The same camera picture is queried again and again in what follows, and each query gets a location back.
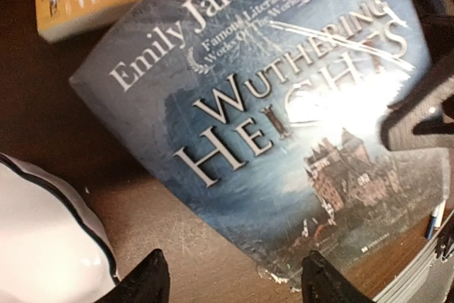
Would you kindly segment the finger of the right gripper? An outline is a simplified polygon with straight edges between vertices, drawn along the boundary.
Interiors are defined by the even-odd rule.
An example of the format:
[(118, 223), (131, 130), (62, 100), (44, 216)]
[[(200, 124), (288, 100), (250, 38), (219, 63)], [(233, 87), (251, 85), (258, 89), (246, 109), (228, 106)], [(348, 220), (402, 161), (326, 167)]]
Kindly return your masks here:
[(453, 95), (453, 76), (425, 77), (397, 103), (380, 127), (380, 139), (388, 150), (452, 148), (453, 124), (431, 110), (441, 110)]

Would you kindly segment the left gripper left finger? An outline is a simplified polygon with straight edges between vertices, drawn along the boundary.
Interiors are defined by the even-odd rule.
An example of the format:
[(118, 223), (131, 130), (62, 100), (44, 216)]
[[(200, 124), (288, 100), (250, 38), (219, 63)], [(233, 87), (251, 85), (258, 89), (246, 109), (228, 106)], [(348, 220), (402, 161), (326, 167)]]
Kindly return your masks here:
[(114, 302), (169, 302), (169, 269), (161, 249), (153, 250), (117, 286), (96, 300)]

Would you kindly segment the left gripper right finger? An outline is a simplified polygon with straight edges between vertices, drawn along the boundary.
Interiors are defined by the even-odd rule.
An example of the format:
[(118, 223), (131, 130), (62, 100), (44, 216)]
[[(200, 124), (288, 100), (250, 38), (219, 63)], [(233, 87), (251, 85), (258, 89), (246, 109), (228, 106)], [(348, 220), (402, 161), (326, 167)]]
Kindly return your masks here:
[(304, 303), (373, 303), (317, 250), (301, 263), (301, 290)]

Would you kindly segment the blue Wuthering Heights book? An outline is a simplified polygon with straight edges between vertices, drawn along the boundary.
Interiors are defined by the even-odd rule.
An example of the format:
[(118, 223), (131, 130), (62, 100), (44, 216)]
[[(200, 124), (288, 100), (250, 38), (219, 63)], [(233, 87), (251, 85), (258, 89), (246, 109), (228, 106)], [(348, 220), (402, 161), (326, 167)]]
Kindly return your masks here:
[(271, 276), (301, 286), (428, 216), (445, 148), (380, 128), (431, 64), (411, 0), (143, 0), (70, 78), (139, 163)]

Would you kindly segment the white scalloped ceramic bowl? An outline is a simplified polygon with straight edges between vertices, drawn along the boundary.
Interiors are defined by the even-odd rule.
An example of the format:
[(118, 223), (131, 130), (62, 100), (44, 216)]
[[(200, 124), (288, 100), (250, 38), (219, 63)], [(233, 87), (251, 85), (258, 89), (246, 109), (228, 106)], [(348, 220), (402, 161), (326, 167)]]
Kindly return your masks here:
[(99, 217), (77, 190), (1, 155), (1, 301), (95, 302), (120, 282)]

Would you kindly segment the blue capped white marker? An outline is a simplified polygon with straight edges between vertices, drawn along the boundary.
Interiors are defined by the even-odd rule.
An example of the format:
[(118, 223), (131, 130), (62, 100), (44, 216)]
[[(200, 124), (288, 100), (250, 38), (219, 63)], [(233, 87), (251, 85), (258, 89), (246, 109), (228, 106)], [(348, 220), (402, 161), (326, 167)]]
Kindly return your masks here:
[(432, 238), (434, 231), (441, 227), (441, 222), (445, 211), (445, 204), (446, 200), (444, 199), (431, 212), (430, 219), (428, 221), (428, 226), (426, 227), (425, 232), (425, 238), (427, 240), (430, 240)]

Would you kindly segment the front aluminium rail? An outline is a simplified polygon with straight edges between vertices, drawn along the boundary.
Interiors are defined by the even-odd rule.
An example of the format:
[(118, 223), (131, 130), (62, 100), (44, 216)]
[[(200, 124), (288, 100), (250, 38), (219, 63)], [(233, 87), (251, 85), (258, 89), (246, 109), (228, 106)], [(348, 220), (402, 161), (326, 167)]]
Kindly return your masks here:
[(434, 234), (422, 251), (377, 296), (375, 302), (410, 302), (429, 279), (431, 268), (453, 258), (453, 220), (450, 218)]

